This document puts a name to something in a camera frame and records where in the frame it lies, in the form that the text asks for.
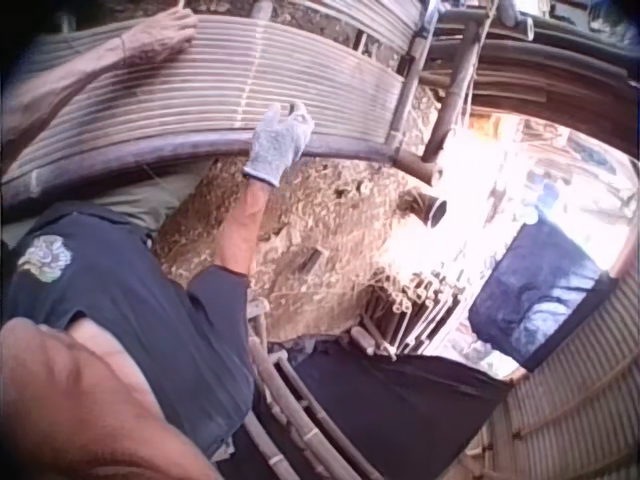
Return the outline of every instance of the dark fabric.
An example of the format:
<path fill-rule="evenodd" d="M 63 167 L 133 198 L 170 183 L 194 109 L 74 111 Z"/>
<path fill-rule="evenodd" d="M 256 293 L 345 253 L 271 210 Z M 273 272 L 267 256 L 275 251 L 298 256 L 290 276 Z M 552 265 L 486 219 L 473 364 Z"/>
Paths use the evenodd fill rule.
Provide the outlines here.
<path fill-rule="evenodd" d="M 390 480 L 437 478 L 509 392 L 504 382 L 444 358 L 401 356 L 391 362 L 337 340 L 316 342 L 294 368 L 342 432 Z M 258 402 L 256 408 L 300 478 L 317 478 L 264 406 Z M 225 478 L 275 479 L 246 441 L 242 431 L 234 436 L 236 453 L 219 464 Z"/>
<path fill-rule="evenodd" d="M 59 278 L 43 281 L 43 269 L 59 270 L 55 262 L 64 254 L 25 252 L 58 237 L 70 263 Z M 185 291 L 162 272 L 147 240 L 143 229 L 108 209 L 52 207 L 16 246 L 16 257 L 31 265 L 18 263 L 5 319 L 22 316 L 63 330 L 91 318 L 138 364 L 167 421 L 211 456 L 240 426 L 253 396 L 248 281 L 211 267 Z"/>
<path fill-rule="evenodd" d="M 540 214 L 522 226 L 496 265 L 469 309 L 469 323 L 480 340 L 533 371 L 612 287 L 608 274 Z"/>

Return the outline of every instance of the bamboo pole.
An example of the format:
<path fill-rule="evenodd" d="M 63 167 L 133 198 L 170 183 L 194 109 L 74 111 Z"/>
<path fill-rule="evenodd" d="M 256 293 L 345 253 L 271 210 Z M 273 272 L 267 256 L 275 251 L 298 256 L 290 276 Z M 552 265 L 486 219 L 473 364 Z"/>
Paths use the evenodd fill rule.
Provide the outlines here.
<path fill-rule="evenodd" d="M 258 450 L 260 450 L 260 453 L 262 453 L 280 480 L 300 480 L 300 477 L 293 471 L 287 459 L 280 453 L 280 450 L 273 443 L 253 412 L 249 412 L 247 418 L 244 419 L 244 426 Z"/>
<path fill-rule="evenodd" d="M 289 381 L 293 384 L 296 391 L 308 402 L 311 411 L 318 418 L 320 423 L 322 423 L 327 432 L 329 432 L 331 438 L 335 440 L 347 457 L 349 457 L 360 469 L 362 469 L 363 472 L 365 472 L 367 478 L 370 478 L 371 480 L 383 480 L 382 475 L 380 475 L 378 471 L 367 461 L 367 459 L 362 456 L 353 443 L 351 443 L 333 420 L 331 420 L 331 417 L 327 415 L 327 412 L 325 412 L 320 406 L 302 379 L 295 372 L 291 364 L 286 359 L 278 361 L 278 364 Z"/>
<path fill-rule="evenodd" d="M 318 457 L 335 480 L 359 480 L 356 472 L 331 446 L 309 419 L 295 397 L 291 394 L 278 372 L 271 364 L 260 340 L 252 335 L 249 338 L 249 353 L 256 367 L 258 377 L 271 392 L 274 402 L 298 431 L 305 445 Z"/>

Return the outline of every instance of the dirt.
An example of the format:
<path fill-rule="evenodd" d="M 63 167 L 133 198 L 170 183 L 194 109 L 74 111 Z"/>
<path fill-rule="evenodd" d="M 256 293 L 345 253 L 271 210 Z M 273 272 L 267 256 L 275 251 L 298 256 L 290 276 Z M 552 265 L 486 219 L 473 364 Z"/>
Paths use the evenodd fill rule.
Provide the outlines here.
<path fill-rule="evenodd" d="M 102 23 L 153 15 L 176 1 L 103 0 Z M 199 14 L 246 17 L 253 0 L 187 0 Z M 272 21 L 322 35 L 352 47 L 357 30 L 332 17 L 286 0 L 274 2 Z M 375 39 L 364 54 L 395 68 L 399 55 Z M 414 108 L 420 111 L 426 94 Z M 414 113 L 410 135 L 416 145 L 428 119 Z M 155 253 L 167 274 L 186 285 L 211 264 L 215 238 L 244 183 L 246 158 L 214 158 L 194 194 L 165 223 Z M 250 296 L 271 304 L 269 337 L 274 341 L 302 334 L 338 333 L 356 321 L 359 292 L 377 264 L 378 251 L 398 220 L 396 202 L 409 179 L 403 173 L 366 162 L 304 158 L 285 174 L 269 201 L 260 232 Z M 314 248 L 326 255 L 307 275 L 298 269 Z"/>

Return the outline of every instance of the man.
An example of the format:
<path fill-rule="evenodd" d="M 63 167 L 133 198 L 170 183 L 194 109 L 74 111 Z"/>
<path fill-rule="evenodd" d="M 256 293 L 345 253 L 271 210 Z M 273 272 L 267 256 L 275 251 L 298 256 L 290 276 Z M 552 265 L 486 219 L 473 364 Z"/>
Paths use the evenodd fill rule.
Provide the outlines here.
<path fill-rule="evenodd" d="M 5 160 L 102 73 L 164 60 L 194 35 L 195 17 L 173 9 L 24 85 L 5 110 Z M 262 214 L 314 126 L 301 104 L 279 116 L 276 105 L 256 128 L 247 184 L 223 222 L 213 266 L 186 290 L 148 248 L 169 204 L 159 216 L 146 215 L 143 201 L 133 213 L 121 201 L 57 204 L 17 240 L 15 272 L 3 285 L 10 320 L 0 331 L 1 415 L 30 473 L 215 478 L 207 459 L 252 400 L 246 292 Z"/>

